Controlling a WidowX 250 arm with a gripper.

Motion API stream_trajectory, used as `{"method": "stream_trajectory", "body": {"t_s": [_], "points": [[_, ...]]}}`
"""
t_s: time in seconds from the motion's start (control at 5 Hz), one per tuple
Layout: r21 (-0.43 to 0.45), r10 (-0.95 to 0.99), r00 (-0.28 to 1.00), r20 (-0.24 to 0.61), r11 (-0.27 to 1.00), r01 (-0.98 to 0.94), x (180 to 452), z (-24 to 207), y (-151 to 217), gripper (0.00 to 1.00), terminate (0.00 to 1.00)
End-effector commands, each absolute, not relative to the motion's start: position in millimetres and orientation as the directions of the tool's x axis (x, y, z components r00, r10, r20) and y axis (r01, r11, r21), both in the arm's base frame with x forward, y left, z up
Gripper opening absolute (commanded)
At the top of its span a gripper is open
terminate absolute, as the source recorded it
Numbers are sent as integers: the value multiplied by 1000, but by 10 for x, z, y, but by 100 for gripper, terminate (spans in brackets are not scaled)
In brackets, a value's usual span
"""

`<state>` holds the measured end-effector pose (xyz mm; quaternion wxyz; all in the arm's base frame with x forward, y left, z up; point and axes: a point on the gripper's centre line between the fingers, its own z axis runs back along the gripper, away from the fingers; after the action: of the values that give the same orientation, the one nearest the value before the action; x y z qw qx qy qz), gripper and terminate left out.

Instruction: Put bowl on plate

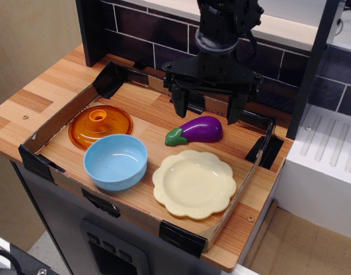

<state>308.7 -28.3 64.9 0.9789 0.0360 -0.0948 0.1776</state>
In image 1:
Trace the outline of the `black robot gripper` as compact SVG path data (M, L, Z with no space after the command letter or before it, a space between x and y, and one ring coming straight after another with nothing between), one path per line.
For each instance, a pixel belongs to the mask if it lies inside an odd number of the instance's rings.
M162 69L166 73L164 86L171 88L171 99L178 116L186 116L190 91L229 96L228 125L238 121L264 80L261 74L238 62L232 53L200 52L186 59L166 61Z

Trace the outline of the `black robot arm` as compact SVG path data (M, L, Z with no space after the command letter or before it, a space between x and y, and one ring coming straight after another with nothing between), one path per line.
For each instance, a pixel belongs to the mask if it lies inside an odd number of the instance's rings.
M257 47L251 30L264 13L257 1L199 1L200 24L195 34L198 55L163 64L163 86L171 92L175 112L185 117L189 95L195 92L229 98L228 124L238 121L247 103L258 94L263 77L244 67L237 57L240 38Z

